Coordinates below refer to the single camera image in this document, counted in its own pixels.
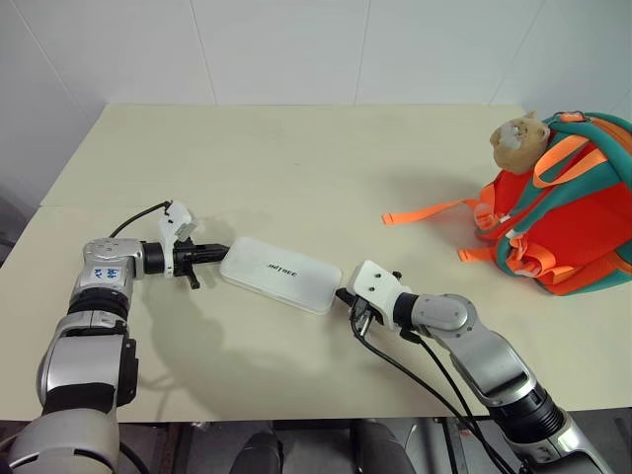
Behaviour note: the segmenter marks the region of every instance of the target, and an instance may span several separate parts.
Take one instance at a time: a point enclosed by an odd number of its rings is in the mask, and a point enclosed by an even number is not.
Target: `stuffed toy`
[[[490,137],[494,161],[515,175],[530,171],[546,150],[549,132],[549,127],[535,118],[535,112],[503,123]]]

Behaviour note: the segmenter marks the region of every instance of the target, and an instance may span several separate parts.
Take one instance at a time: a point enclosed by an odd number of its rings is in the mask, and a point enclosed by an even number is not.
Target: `wooden table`
[[[391,228],[380,221],[382,212],[475,197],[498,171],[489,135],[520,114],[485,106],[108,107],[0,270],[0,419],[40,412],[36,370],[67,310],[83,245],[169,198],[197,215],[199,243],[256,237],[340,267],[344,282],[371,259],[402,272],[416,292],[466,295],[564,408],[632,405],[629,285],[555,297],[492,265],[462,264],[455,250],[477,245],[467,209]],[[158,240],[157,218],[121,235]],[[225,282],[217,266],[197,272],[199,290],[161,276],[135,284],[129,324],[140,383],[121,421],[447,413],[354,340],[343,304],[317,316]],[[377,325],[370,338],[456,403],[418,347]]]

